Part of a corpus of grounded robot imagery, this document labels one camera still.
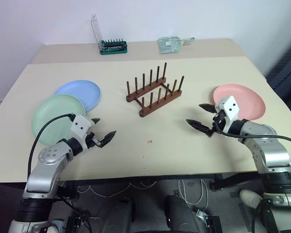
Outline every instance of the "beige table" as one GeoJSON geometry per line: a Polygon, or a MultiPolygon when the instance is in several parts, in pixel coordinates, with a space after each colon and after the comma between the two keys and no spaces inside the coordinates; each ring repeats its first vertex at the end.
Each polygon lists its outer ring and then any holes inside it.
{"type": "MultiPolygon", "coordinates": [[[[207,43],[212,43],[213,47],[229,43],[239,49],[230,40],[207,43]]],[[[198,53],[198,44],[193,45],[195,53],[198,53]]],[[[129,54],[126,54],[123,61],[118,61],[120,56],[113,56],[116,59],[110,58],[111,61],[77,62],[66,58],[65,63],[28,65],[0,106],[0,182],[26,180],[28,156],[34,141],[31,134],[34,111],[58,87],[78,79],[94,81],[101,88],[100,102],[87,113],[91,118],[101,118],[95,126],[98,138],[113,130],[117,133],[103,149],[92,148],[75,157],[65,169],[63,180],[256,170],[250,151],[236,139],[218,134],[209,139],[185,121],[187,118],[197,119],[211,126],[213,114],[202,110],[198,104],[211,102],[215,87],[237,83],[253,89],[265,101],[266,113],[255,122],[268,124],[278,134],[291,137],[291,112],[241,49],[239,53],[233,51],[232,56],[224,49],[220,53],[219,57],[214,57],[213,51],[204,51],[204,57],[196,55],[198,58],[189,59],[179,54],[175,54],[176,59],[172,54],[168,54],[166,59],[163,55],[156,55],[159,57],[155,60],[138,60],[132,56],[135,61],[129,60],[129,54]],[[126,81],[133,84],[135,76],[142,80],[143,72],[149,77],[148,71],[163,66],[164,62],[168,63],[168,83],[185,76],[182,96],[141,118],[139,105],[125,100],[126,81]]],[[[45,54],[40,58],[38,55],[34,61],[43,62],[46,57],[45,54]]],[[[62,58],[57,55],[57,59],[58,62],[62,58]]],[[[282,143],[291,158],[291,143],[282,143]]],[[[43,145],[37,145],[32,166],[35,166],[42,148],[43,145]]]]}

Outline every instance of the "wooden peg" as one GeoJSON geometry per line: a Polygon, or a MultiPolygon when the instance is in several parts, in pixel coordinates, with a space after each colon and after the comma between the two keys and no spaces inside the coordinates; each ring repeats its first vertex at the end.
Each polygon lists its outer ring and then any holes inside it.
{"type": "Polygon", "coordinates": [[[174,91],[175,91],[175,88],[176,88],[176,84],[177,84],[177,80],[175,80],[175,82],[174,82],[173,91],[171,92],[171,95],[174,94],[174,91]]]}
{"type": "Polygon", "coordinates": [[[159,81],[159,74],[160,74],[160,67],[157,67],[157,73],[156,73],[156,82],[159,81]]]}
{"type": "Polygon", "coordinates": [[[181,90],[182,82],[183,82],[184,76],[182,76],[181,81],[180,81],[180,86],[178,88],[178,92],[181,90]]]}
{"type": "Polygon", "coordinates": [[[166,87],[166,92],[165,92],[164,100],[167,98],[168,90],[169,90],[169,84],[167,84],[167,87],[166,87]]]}
{"type": "Polygon", "coordinates": [[[152,108],[152,101],[153,101],[153,92],[151,92],[151,98],[150,98],[150,108],[152,108]]]}
{"type": "Polygon", "coordinates": [[[128,92],[128,97],[130,97],[130,91],[129,91],[129,82],[127,81],[127,82],[126,82],[126,84],[127,84],[127,92],[128,92]]]}
{"type": "Polygon", "coordinates": [[[143,74],[142,75],[142,89],[143,90],[145,89],[145,81],[146,81],[145,74],[143,74]]]}
{"type": "Polygon", "coordinates": [[[135,77],[135,87],[136,87],[136,94],[138,94],[138,84],[137,84],[137,77],[135,77]]]}
{"type": "Polygon", "coordinates": [[[142,97],[142,112],[144,112],[145,109],[145,98],[142,97]]]}
{"type": "Polygon", "coordinates": [[[160,99],[161,99],[161,91],[162,91],[162,89],[160,88],[160,89],[159,89],[159,96],[157,96],[157,104],[160,103],[160,99]]]}
{"type": "Polygon", "coordinates": [[[165,62],[165,65],[164,65],[163,78],[165,78],[165,71],[166,71],[166,66],[167,66],[167,62],[165,62]]]}
{"type": "Polygon", "coordinates": [[[152,70],[150,70],[150,86],[152,85],[152,70]]]}

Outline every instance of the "floor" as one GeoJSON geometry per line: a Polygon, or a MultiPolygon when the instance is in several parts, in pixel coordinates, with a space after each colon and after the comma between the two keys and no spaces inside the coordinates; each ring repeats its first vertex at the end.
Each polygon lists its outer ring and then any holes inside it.
{"type": "MultiPolygon", "coordinates": [[[[144,185],[150,185],[152,181],[144,181],[144,185]]],[[[184,180],[186,189],[186,198],[189,202],[196,202],[201,195],[201,185],[199,179],[184,180]]],[[[145,188],[141,183],[133,183],[134,186],[145,188]]],[[[109,183],[101,185],[92,185],[92,190],[104,196],[110,196],[128,186],[128,183],[109,183]]],[[[252,210],[244,206],[239,199],[239,190],[248,188],[254,191],[260,191],[259,181],[248,182],[236,187],[227,188],[221,191],[212,192],[209,190],[209,204],[205,212],[208,215],[219,216],[224,233],[247,233],[250,232],[250,222],[252,210]]],[[[108,214],[108,211],[122,197],[131,197],[136,204],[136,218],[131,225],[131,232],[149,231],[149,230],[168,230],[164,215],[164,198],[167,195],[179,193],[178,180],[162,180],[149,189],[137,189],[130,186],[124,192],[111,197],[104,198],[93,193],[88,186],[80,186],[79,190],[86,191],[80,193],[80,198],[74,202],[74,206],[81,211],[88,211],[91,216],[91,225],[94,233],[99,229],[108,214]]],[[[17,206],[21,198],[22,191],[0,185],[0,233],[7,232],[11,220],[15,217],[17,206]]],[[[206,190],[204,188],[204,197],[197,206],[191,206],[192,211],[197,208],[203,209],[206,204],[206,190]]],[[[53,205],[50,219],[67,218],[71,210],[62,202],[53,205]]],[[[197,220],[201,233],[208,233],[206,226],[197,220]]],[[[78,232],[87,232],[85,227],[80,227],[78,232]]],[[[256,232],[266,233],[265,229],[259,223],[256,223],[256,232]]]]}

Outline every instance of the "wall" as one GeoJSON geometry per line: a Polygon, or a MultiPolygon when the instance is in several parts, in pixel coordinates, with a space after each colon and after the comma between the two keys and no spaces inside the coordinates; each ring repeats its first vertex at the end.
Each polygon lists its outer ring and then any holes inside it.
{"type": "Polygon", "coordinates": [[[92,43],[92,13],[105,38],[232,38],[264,75],[291,44],[291,0],[0,0],[0,100],[43,44],[92,43]]]}

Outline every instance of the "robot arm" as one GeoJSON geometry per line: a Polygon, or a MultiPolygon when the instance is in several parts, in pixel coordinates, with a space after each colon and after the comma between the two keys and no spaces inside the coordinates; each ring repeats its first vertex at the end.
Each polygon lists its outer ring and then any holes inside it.
{"type": "Polygon", "coordinates": [[[267,125],[238,120],[239,108],[233,96],[224,98],[215,106],[200,106],[208,112],[217,113],[213,118],[212,129],[195,120],[187,122],[208,137],[213,133],[236,137],[251,151],[265,189],[264,199],[267,201],[267,205],[261,208],[260,215],[266,218],[271,213],[264,221],[265,227],[273,229],[271,232],[291,229],[291,162],[287,150],[276,138],[276,131],[267,125]]]}
{"type": "Polygon", "coordinates": [[[44,233],[50,225],[49,213],[58,196],[59,181],[67,164],[83,151],[93,146],[104,147],[115,132],[107,134],[101,141],[95,138],[91,128],[98,118],[87,119],[75,116],[72,137],[62,139],[57,144],[43,149],[38,157],[38,164],[30,174],[23,193],[21,205],[9,233],[44,233]]]}

